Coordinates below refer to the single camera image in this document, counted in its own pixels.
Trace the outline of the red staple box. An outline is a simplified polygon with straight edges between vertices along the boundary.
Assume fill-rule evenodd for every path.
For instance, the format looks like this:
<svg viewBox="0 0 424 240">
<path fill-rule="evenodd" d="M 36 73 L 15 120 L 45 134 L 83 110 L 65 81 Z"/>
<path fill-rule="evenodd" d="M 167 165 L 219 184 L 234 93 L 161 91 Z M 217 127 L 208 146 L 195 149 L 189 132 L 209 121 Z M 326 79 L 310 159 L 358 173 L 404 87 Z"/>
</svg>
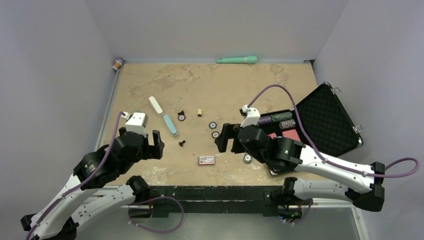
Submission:
<svg viewBox="0 0 424 240">
<path fill-rule="evenodd" d="M 199 166 L 214 165 L 215 163 L 216 161 L 214 156 L 199 156 L 198 157 Z"/>
</svg>

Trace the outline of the light blue stapler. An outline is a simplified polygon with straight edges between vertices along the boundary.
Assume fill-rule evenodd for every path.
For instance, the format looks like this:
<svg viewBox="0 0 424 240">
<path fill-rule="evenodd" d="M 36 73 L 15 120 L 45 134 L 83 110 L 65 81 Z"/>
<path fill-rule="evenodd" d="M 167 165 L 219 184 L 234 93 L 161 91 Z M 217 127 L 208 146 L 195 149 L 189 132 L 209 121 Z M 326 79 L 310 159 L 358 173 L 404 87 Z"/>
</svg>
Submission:
<svg viewBox="0 0 424 240">
<path fill-rule="evenodd" d="M 168 130 L 170 132 L 170 134 L 172 136 L 177 136 L 178 135 L 178 131 L 177 131 L 177 129 L 176 129 L 176 127 L 175 127 L 175 125 L 174 125 L 171 117 L 168 114 L 165 114 L 163 116 L 163 119 L 164 119 L 164 122 L 165 122 L 165 124 L 166 124 L 166 126 L 167 126 L 167 128 L 168 128 Z"/>
</svg>

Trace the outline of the white stapler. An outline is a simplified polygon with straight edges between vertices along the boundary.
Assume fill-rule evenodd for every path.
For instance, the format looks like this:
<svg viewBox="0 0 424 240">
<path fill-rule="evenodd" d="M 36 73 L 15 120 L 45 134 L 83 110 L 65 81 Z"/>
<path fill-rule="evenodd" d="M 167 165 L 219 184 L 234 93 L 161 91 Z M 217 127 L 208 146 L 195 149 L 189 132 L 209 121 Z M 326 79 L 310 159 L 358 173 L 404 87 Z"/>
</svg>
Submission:
<svg viewBox="0 0 424 240">
<path fill-rule="evenodd" d="M 154 112 L 159 117 L 162 117 L 164 115 L 164 111 L 163 111 L 162 107 L 160 106 L 160 104 L 158 103 L 158 101 L 156 100 L 156 98 L 154 96 L 150 96 L 148 98 L 148 101 L 149 101 L 151 107 L 153 108 Z"/>
</svg>

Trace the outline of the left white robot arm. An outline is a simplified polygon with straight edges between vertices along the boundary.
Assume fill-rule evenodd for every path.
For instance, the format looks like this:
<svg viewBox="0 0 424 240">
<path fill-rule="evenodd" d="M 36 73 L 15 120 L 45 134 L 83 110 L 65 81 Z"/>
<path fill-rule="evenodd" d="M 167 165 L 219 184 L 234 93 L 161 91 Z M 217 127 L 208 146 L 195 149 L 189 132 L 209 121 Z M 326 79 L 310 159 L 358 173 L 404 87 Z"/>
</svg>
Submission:
<svg viewBox="0 0 424 240">
<path fill-rule="evenodd" d="M 27 240 L 74 240 L 77 233 L 108 211 L 124 205 L 142 205 L 151 199 L 150 186 L 140 176 L 130 177 L 115 191 L 86 204 L 85 201 L 106 184 L 127 173 L 141 160 L 160 160 L 165 147 L 158 130 L 148 135 L 120 128 L 118 137 L 86 154 L 73 169 L 68 181 L 53 200 L 38 213 L 20 222 Z"/>
</svg>

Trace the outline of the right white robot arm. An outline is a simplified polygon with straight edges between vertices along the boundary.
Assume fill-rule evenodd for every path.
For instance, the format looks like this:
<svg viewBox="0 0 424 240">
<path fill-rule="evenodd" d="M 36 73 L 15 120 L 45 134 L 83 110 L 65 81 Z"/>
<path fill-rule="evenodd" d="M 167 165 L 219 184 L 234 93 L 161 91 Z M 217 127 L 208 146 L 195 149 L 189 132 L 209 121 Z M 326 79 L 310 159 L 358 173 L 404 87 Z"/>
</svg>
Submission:
<svg viewBox="0 0 424 240">
<path fill-rule="evenodd" d="M 314 149 L 300 141 L 285 137 L 270 137 L 263 129 L 249 125 L 225 123 L 214 139 L 220 153 L 227 150 L 232 140 L 231 152 L 246 153 L 253 159 L 284 174 L 312 173 L 324 180 L 316 182 L 290 178 L 284 182 L 280 196 L 288 204 L 312 198 L 338 199 L 352 203 L 369 212 L 380 212 L 385 202 L 385 172 L 382 163 L 370 165 L 349 162 Z"/>
</svg>

